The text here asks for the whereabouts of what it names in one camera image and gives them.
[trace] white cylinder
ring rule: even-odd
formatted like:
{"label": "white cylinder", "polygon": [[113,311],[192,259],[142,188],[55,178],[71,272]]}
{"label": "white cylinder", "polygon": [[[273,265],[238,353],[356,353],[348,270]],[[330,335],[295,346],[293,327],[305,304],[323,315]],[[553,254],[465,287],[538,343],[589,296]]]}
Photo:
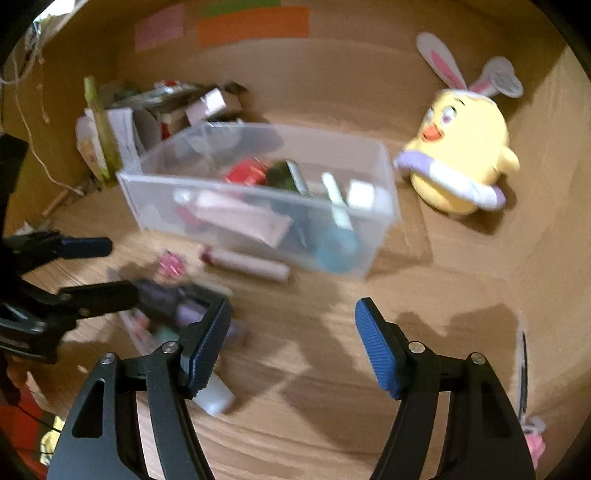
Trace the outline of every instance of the white cylinder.
{"label": "white cylinder", "polygon": [[285,282],[289,279],[289,266],[274,260],[239,254],[222,248],[206,247],[201,253],[201,261],[214,267],[227,268],[269,280]]}
{"label": "white cylinder", "polygon": [[193,397],[193,401],[212,417],[217,417],[229,409],[234,403],[234,395],[230,389],[212,372],[207,387]]}

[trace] purple eye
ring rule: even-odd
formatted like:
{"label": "purple eye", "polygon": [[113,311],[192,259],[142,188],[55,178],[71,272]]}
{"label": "purple eye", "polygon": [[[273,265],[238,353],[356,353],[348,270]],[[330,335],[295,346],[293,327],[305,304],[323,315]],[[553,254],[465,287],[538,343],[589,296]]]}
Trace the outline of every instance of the purple eye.
{"label": "purple eye", "polygon": [[457,112],[456,109],[452,106],[447,106],[443,109],[443,114],[441,115],[441,126],[446,127],[450,123],[453,122],[453,119],[456,117]]}

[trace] pink sparkly object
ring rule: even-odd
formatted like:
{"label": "pink sparkly object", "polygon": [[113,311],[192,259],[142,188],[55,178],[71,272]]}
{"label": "pink sparkly object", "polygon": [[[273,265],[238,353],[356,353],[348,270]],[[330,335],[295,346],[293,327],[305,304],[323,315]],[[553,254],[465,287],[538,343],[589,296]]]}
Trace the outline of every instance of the pink sparkly object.
{"label": "pink sparkly object", "polygon": [[183,259],[179,254],[166,251],[160,257],[160,269],[158,270],[164,278],[181,277],[187,273]]}
{"label": "pink sparkly object", "polygon": [[534,469],[537,469],[540,457],[546,450],[546,444],[544,443],[542,435],[537,432],[526,433],[525,441],[527,442],[527,446],[530,449],[531,460],[534,464]]}

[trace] pink sticky note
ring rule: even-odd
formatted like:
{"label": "pink sticky note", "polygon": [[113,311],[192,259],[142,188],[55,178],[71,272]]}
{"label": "pink sticky note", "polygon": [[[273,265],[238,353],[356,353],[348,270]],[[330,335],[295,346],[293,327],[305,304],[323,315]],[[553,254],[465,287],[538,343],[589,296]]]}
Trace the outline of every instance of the pink sticky note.
{"label": "pink sticky note", "polygon": [[135,51],[149,50],[184,35],[184,4],[165,8],[135,24]]}

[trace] red package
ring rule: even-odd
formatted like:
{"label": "red package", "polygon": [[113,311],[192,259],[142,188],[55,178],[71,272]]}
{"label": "red package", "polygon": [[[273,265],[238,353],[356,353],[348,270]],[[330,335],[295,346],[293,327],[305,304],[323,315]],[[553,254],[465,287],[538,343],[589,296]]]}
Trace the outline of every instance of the red package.
{"label": "red package", "polygon": [[225,180],[228,183],[242,183],[250,186],[266,185],[265,175],[267,170],[268,167],[256,158],[247,158],[231,169]]}

